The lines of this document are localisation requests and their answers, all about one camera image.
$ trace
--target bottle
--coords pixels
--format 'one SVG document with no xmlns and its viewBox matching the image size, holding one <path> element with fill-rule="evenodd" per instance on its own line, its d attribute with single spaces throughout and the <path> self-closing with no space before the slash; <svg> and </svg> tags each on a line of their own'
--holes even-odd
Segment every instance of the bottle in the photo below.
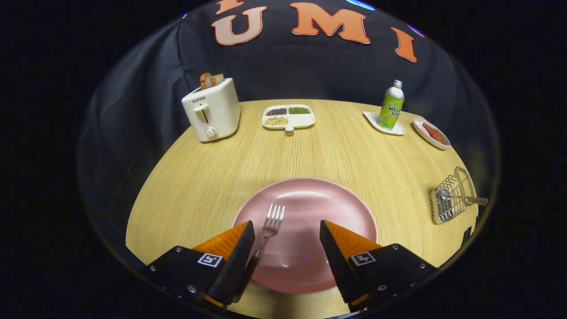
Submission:
<svg viewBox="0 0 567 319">
<path fill-rule="evenodd" d="M 396 125 L 397 117 L 400 116 L 402 104 L 404 104 L 404 92 L 401 90 L 401 81 L 394 80 L 393 86 L 386 91 L 378 125 L 392 129 Z"/>
</svg>

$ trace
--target bottle label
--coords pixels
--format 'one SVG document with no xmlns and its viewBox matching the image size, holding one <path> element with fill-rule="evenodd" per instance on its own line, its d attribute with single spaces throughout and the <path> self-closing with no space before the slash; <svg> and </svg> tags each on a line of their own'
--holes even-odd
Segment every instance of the bottle label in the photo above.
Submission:
<svg viewBox="0 0 567 319">
<path fill-rule="evenodd" d="M 378 118 L 378 125 L 383 128 L 392 129 L 394 125 L 396 125 L 397 117 L 400 116 L 402 104 L 404 104 L 404 100 L 386 94 Z"/>
</svg>

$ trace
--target wire basket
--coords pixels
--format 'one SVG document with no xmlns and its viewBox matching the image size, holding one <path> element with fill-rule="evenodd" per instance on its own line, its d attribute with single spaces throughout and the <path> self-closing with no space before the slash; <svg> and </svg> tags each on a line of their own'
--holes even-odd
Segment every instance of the wire basket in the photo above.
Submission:
<svg viewBox="0 0 567 319">
<path fill-rule="evenodd" d="M 456 167 L 454 173 L 429 193 L 433 221 L 436 224 L 452 220 L 473 204 L 467 199 L 468 196 L 475 195 L 471 176 L 461 167 Z"/>
</svg>

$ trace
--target letter m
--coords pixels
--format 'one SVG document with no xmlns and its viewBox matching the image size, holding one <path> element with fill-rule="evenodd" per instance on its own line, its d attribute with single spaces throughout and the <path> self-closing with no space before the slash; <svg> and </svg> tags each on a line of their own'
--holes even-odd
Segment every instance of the letter m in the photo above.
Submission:
<svg viewBox="0 0 567 319">
<path fill-rule="evenodd" d="M 313 22 L 315 22 L 328 36 L 335 34 L 337 29 L 342 26 L 342 31 L 338 33 L 341 38 L 364 44 L 370 43 L 370 39 L 364 31 L 363 20 L 366 17 L 358 12 L 341 9 L 334 15 L 330 15 L 320 6 L 308 2 L 294 2 L 289 6 L 297 9 L 298 23 L 297 28 L 292 30 L 294 34 L 319 34 L 319 30 L 313 26 Z"/>
</svg>

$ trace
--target table surface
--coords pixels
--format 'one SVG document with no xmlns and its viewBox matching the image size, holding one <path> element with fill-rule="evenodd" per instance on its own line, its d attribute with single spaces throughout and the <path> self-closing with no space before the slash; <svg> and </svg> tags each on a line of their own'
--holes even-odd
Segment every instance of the table surface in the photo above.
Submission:
<svg viewBox="0 0 567 319">
<path fill-rule="evenodd" d="M 316 123 L 308 128 L 268 130 L 266 107 L 306 104 Z M 431 219 L 428 193 L 456 166 L 466 169 L 451 147 L 426 142 L 402 112 L 403 136 L 373 128 L 364 111 L 380 107 L 331 100 L 283 99 L 241 102 L 238 130 L 201 143 L 190 127 L 151 172 L 132 208 L 126 246 L 148 264 L 175 245 L 194 247 L 231 228 L 239 208 L 258 190 L 287 178 L 313 177 L 338 183 L 370 208 L 378 243 L 402 244 L 435 267 L 461 246 L 475 228 L 477 205 L 450 222 Z M 229 310 L 260 318 L 326 318 L 348 313 L 338 289 L 287 295 L 250 282 Z"/>
</svg>

